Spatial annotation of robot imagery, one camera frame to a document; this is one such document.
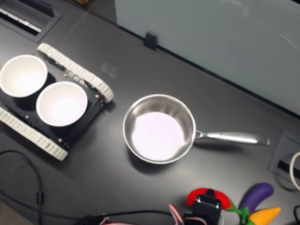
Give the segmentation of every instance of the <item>pan rim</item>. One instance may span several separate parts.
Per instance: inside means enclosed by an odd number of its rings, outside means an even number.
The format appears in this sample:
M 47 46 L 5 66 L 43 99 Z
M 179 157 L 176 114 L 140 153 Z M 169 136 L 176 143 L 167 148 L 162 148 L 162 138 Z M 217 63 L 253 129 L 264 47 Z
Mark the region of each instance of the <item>pan rim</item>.
M 126 126 L 126 121 L 128 119 L 128 116 L 130 115 L 130 113 L 136 108 L 136 106 L 138 106 L 142 101 L 148 99 L 148 98 L 153 98 L 153 97 L 163 97 L 163 98 L 168 98 L 176 103 L 178 103 L 186 112 L 187 114 L 189 115 L 189 117 L 191 118 L 191 121 L 192 121 L 192 129 L 193 129 L 193 132 L 192 132 L 192 135 L 191 135 L 191 138 L 190 138 L 190 143 L 188 144 L 187 146 L 187 149 L 182 153 L 180 154 L 179 156 L 177 156 L 176 158 L 173 158 L 173 159 L 170 159 L 170 160 L 164 160 L 164 161 L 156 161 L 156 160 L 151 160 L 151 159 L 148 159 L 146 157 L 142 157 L 141 155 L 137 154 L 136 150 L 134 150 L 132 148 L 132 146 L 129 144 L 127 138 L 126 138 L 126 132 L 125 132 L 125 126 Z M 143 161 L 146 161 L 148 163 L 153 163 L 153 164 L 168 164 L 168 163 L 172 163 L 172 162 L 175 162 L 177 160 L 179 160 L 180 158 L 182 158 L 183 156 L 185 156 L 187 154 L 187 152 L 191 149 L 193 143 L 194 143 L 194 140 L 195 140 L 195 135 L 196 135 L 196 124 L 195 124 L 195 119 L 191 113 L 191 111 L 188 109 L 188 107 L 183 103 L 181 102 L 179 99 L 173 97 L 173 96 L 170 96 L 170 95 L 165 95 L 165 94 L 152 94 L 152 95 L 147 95 L 145 97 L 142 97 L 140 98 L 139 100 L 135 101 L 131 107 L 128 109 L 128 111 L 126 112 L 125 114 L 125 117 L 124 117 L 124 120 L 123 120 L 123 137 L 124 137 L 124 140 L 126 142 L 126 145 L 128 146 L 128 148 L 131 150 L 132 153 L 134 153 L 137 157 L 139 157 L 141 160 Z

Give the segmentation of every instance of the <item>purple eggplant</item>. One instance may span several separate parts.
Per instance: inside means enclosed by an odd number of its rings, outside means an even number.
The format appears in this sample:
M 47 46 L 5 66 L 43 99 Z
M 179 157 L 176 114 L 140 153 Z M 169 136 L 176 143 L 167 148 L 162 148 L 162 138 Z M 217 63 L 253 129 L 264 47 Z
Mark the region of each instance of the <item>purple eggplant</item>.
M 255 211 L 256 207 L 266 198 L 274 193 L 274 188 L 269 183 L 254 185 L 243 197 L 239 209 L 249 214 Z

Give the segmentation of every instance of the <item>black cable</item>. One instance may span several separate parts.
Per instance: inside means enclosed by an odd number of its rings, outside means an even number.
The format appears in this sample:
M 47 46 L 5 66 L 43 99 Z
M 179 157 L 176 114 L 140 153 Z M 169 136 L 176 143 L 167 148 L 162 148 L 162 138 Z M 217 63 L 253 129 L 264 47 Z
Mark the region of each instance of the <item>black cable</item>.
M 57 214 L 53 214 L 53 213 L 49 213 L 49 212 L 45 212 L 45 211 L 41 211 L 38 210 L 30 205 L 27 205 L 17 199 L 14 199 L 13 197 L 9 196 L 8 194 L 6 194 L 5 192 L 3 192 L 2 190 L 0 190 L 0 194 L 5 196 L 6 198 L 8 198 L 9 200 L 29 209 L 35 212 L 39 212 L 42 215 L 45 216 L 49 216 L 49 217 L 54 217 L 54 218 L 59 218 L 59 219 L 67 219 L 67 220 L 81 220 L 82 217 L 68 217 L 68 216 L 63 216 L 63 215 L 57 215 Z M 170 212 L 166 212 L 166 211 L 161 211 L 161 210 L 137 210 L 137 211 L 128 211 L 128 212 L 116 212 L 116 213 L 110 213 L 110 214 L 104 214 L 101 216 L 97 216 L 98 218 L 104 218 L 104 217 L 116 217 L 116 216 L 124 216 L 124 215 L 132 215 L 132 214 L 141 214 L 141 213 L 157 213 L 157 214 L 162 214 L 162 215 L 167 215 L 167 216 L 171 216 Z
M 297 224 L 298 225 L 300 225 L 300 220 L 299 220 L 299 218 L 298 218 L 298 215 L 297 215 L 297 209 L 298 208 L 300 208 L 300 205 L 296 205 L 295 207 L 294 207 L 294 217 L 295 217 L 295 220 L 296 220 L 296 222 L 297 222 Z
M 35 167 L 35 165 L 33 164 L 33 162 L 23 153 L 18 152 L 16 150 L 7 150 L 7 151 L 3 151 L 0 152 L 0 155 L 6 154 L 6 153 L 16 153 L 19 154 L 21 156 L 24 157 L 24 159 L 26 160 L 26 162 L 31 166 L 31 168 L 33 169 L 33 171 L 35 172 L 36 176 L 37 176 L 37 180 L 38 180 L 38 189 L 39 189 L 39 193 L 41 193 L 39 195 L 38 193 L 38 198 L 43 198 L 43 193 L 42 193 L 42 181 L 40 178 L 40 175 L 38 173 L 37 168 Z M 69 217 L 69 216 L 63 216 L 63 215 L 58 215 L 58 214 L 53 214 L 53 213 L 49 213 L 49 212 L 45 212 L 42 211 L 41 209 L 36 209 L 30 205 L 27 205 L 13 197 L 11 197 L 10 195 L 6 194 L 4 191 L 2 191 L 0 189 L 0 194 L 3 195 L 4 197 L 8 198 L 9 200 L 29 209 L 32 211 L 37 212 L 39 215 L 44 215 L 44 216 L 49 216 L 49 217 L 53 217 L 53 218 L 59 218 L 59 219 L 66 219 L 66 220 L 81 220 L 82 218 L 79 217 Z M 141 213 L 157 213 L 157 214 L 161 214 L 161 215 L 167 215 L 167 216 L 171 216 L 170 212 L 167 211 L 161 211 L 161 210 L 137 210 L 137 211 L 128 211 L 128 212 L 116 212 L 116 213 L 110 213 L 110 214 L 103 214 L 101 216 L 96 216 L 97 218 L 104 218 L 104 217 L 116 217 L 116 216 L 124 216 L 124 215 L 132 215 L 132 214 L 141 214 Z
M 7 154 L 7 153 L 14 153 L 14 154 L 18 154 L 18 155 L 22 156 L 24 158 L 25 162 L 32 168 L 33 172 L 36 175 L 37 183 L 38 183 L 37 205 L 38 205 L 38 209 L 42 210 L 43 190 L 42 190 L 42 180 L 41 180 L 41 176 L 38 172 L 38 169 L 33 164 L 33 162 L 29 159 L 29 157 L 26 156 L 25 154 L 23 154 L 19 151 L 16 151 L 16 150 L 6 150 L 6 151 L 3 151 L 3 152 L 0 152 L 0 155 L 4 155 L 4 154 Z M 38 224 L 42 225 L 42 214 L 40 212 L 38 212 Z

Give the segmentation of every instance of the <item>yellow pepper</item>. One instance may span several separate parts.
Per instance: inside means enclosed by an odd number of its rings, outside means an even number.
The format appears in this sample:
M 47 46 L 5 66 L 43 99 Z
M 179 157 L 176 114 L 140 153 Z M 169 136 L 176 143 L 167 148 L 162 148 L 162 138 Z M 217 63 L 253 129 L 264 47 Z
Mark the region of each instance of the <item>yellow pepper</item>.
M 258 210 L 252 213 L 246 225 L 268 225 L 280 212 L 279 207 Z

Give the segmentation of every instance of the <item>frosted glass panel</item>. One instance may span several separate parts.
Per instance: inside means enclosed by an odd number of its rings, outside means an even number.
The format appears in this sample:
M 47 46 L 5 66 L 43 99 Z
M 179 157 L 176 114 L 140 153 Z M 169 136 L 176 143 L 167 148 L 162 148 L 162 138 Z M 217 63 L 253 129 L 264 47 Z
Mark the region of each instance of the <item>frosted glass panel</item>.
M 300 5 L 290 0 L 115 0 L 118 25 L 300 114 Z

